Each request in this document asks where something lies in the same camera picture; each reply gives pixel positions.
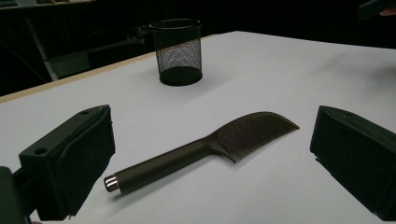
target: dark gray comb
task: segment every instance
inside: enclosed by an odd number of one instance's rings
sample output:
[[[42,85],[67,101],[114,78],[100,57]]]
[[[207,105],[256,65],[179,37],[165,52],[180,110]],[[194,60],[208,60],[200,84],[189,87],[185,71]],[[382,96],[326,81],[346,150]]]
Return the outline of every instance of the dark gray comb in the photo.
[[[248,114],[204,138],[106,177],[105,186],[109,192],[128,193],[209,154],[220,154],[238,162],[263,145],[297,129],[296,124],[273,112]]]

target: black mesh cup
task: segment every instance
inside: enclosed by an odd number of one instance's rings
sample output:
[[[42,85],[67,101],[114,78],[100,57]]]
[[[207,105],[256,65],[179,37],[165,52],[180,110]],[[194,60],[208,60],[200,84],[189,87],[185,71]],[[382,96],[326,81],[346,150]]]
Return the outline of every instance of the black mesh cup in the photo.
[[[187,86],[202,78],[201,22],[193,19],[155,21],[154,38],[161,83]]]

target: mesh pencil cup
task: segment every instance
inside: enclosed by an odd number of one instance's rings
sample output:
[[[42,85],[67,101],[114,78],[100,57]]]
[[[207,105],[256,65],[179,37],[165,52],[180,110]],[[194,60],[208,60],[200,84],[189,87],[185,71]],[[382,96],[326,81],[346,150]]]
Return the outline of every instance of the mesh pencil cup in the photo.
[[[202,78],[201,22],[193,19],[155,21],[154,38],[161,83],[187,86]]]

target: dark background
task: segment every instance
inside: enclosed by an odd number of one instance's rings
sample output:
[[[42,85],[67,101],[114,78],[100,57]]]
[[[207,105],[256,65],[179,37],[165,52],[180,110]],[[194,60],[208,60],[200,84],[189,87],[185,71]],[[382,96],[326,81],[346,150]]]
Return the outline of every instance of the dark background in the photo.
[[[48,58],[118,41],[126,33],[136,35],[135,27],[145,29],[153,21],[173,18],[200,20],[202,36],[247,31],[396,49],[396,16],[375,15],[358,21],[361,1],[274,2],[96,0],[91,4],[0,8],[0,95],[51,82],[26,18],[37,30]],[[154,51],[151,34],[148,30],[143,34],[144,45],[90,53],[92,68]],[[133,54],[124,55],[125,49]]]

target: metal mesh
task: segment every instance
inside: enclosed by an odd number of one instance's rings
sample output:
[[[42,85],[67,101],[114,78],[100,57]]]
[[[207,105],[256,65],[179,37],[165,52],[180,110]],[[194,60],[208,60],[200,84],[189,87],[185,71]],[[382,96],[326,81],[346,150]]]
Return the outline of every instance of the metal mesh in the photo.
[[[159,49],[157,50],[157,60],[160,73],[178,66],[189,66],[201,70],[201,39]]]
[[[190,85],[202,78],[201,23],[192,19],[157,21],[154,37],[160,80],[173,86]]]

